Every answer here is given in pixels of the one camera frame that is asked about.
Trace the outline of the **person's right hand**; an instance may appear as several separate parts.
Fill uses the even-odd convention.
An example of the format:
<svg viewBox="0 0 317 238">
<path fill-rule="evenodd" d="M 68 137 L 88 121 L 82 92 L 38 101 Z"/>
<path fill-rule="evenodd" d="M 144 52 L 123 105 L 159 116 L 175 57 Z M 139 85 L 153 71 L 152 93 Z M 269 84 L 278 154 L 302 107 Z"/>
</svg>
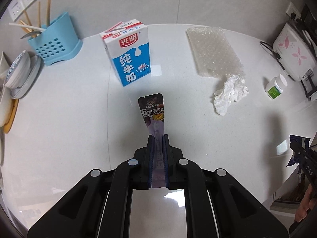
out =
<svg viewBox="0 0 317 238">
<path fill-rule="evenodd" d="M 305 192 L 305 195 L 295 213 L 295 222 L 301 222 L 307 216 L 307 211 L 313 209 L 316 204 L 316 198 L 312 197 L 314 189 L 310 184 Z"/>
</svg>

